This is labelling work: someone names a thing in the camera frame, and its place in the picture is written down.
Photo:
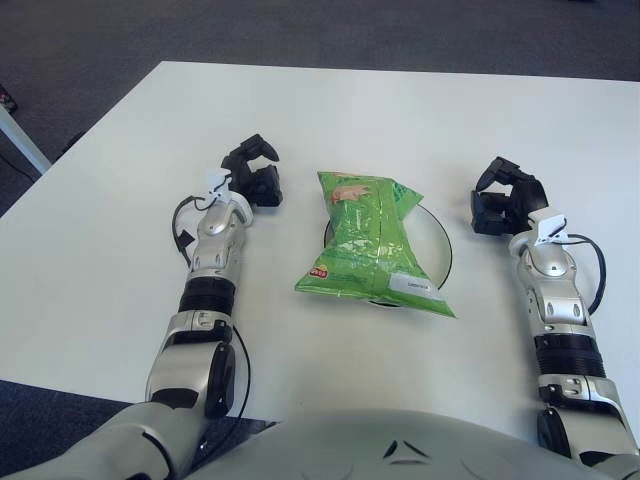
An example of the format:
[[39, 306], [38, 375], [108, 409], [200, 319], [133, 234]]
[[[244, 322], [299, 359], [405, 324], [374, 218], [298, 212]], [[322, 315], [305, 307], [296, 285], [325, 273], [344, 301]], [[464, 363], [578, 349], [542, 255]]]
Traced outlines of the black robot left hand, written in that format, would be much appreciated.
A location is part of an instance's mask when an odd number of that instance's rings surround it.
[[[270, 164], [252, 171], [248, 163], [259, 157], [266, 158]], [[275, 166], [278, 161], [276, 150], [259, 134], [254, 134], [232, 150], [221, 167], [231, 172], [229, 189], [243, 195], [250, 205], [278, 207], [283, 200]]]

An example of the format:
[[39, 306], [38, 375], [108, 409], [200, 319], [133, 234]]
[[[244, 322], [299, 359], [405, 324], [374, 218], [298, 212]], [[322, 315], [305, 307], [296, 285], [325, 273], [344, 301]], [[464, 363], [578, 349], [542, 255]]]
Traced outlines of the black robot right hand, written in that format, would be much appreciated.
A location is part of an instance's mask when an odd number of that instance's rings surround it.
[[549, 206], [540, 181], [500, 156], [482, 173], [470, 196], [472, 229], [485, 235], [528, 231], [529, 214]]

